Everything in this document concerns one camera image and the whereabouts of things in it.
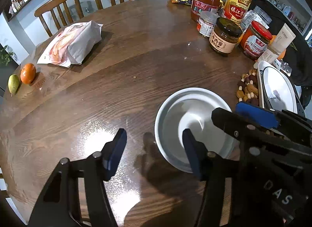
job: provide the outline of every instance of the green plant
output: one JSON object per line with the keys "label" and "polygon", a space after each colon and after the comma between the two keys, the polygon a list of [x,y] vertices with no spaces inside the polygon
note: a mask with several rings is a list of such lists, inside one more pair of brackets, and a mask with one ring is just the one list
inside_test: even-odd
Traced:
{"label": "green plant", "polygon": [[6,49],[7,45],[0,50],[0,63],[7,66],[7,64],[12,61],[12,56],[15,55],[15,53],[7,52]]}

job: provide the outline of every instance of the screw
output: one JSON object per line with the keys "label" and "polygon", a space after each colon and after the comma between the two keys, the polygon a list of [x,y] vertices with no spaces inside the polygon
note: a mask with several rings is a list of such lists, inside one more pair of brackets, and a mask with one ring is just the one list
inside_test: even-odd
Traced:
{"label": "screw", "polygon": [[249,148],[249,153],[253,156],[258,156],[260,155],[260,149],[258,149],[257,147],[251,147]]}
{"label": "screw", "polygon": [[249,129],[249,130],[255,130],[255,126],[254,125],[247,125],[247,128]]}
{"label": "screw", "polygon": [[102,155],[102,153],[100,152],[100,151],[96,151],[96,152],[94,152],[93,154],[92,154],[92,156],[94,157],[94,158],[98,158],[98,157],[100,157]]}
{"label": "screw", "polygon": [[216,153],[214,153],[214,152],[212,152],[212,151],[209,151],[209,152],[207,153],[207,156],[210,157],[210,158],[214,158],[214,157],[216,157]]}
{"label": "screw", "polygon": [[63,158],[60,160],[60,163],[61,163],[62,165],[68,163],[68,158],[63,157]]}

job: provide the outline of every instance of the spice jar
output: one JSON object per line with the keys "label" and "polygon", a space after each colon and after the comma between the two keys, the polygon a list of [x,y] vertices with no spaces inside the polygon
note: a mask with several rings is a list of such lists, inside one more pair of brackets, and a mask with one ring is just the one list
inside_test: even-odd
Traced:
{"label": "spice jar", "polygon": [[248,26],[239,47],[252,60],[257,60],[266,50],[272,34],[259,22],[252,21]]}
{"label": "spice jar", "polygon": [[217,53],[227,56],[234,49],[242,33],[235,22],[219,17],[209,38],[210,46]]}
{"label": "spice jar", "polygon": [[216,25],[216,20],[220,16],[211,11],[202,11],[199,15],[197,30],[204,37],[210,37],[213,27]]}

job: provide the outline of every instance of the red jar lid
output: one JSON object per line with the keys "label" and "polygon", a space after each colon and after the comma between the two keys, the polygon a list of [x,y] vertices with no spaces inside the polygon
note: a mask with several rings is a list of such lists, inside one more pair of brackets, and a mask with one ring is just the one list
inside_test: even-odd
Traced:
{"label": "red jar lid", "polygon": [[252,27],[265,39],[271,40],[272,34],[259,22],[257,21],[252,21]]}

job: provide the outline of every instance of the white paper bag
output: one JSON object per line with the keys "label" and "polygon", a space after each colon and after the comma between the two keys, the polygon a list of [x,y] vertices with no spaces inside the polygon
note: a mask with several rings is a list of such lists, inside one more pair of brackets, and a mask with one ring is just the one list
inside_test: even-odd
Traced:
{"label": "white paper bag", "polygon": [[69,68],[81,65],[93,46],[101,40],[102,26],[94,21],[76,23],[60,32],[44,50],[37,64],[55,64]]}

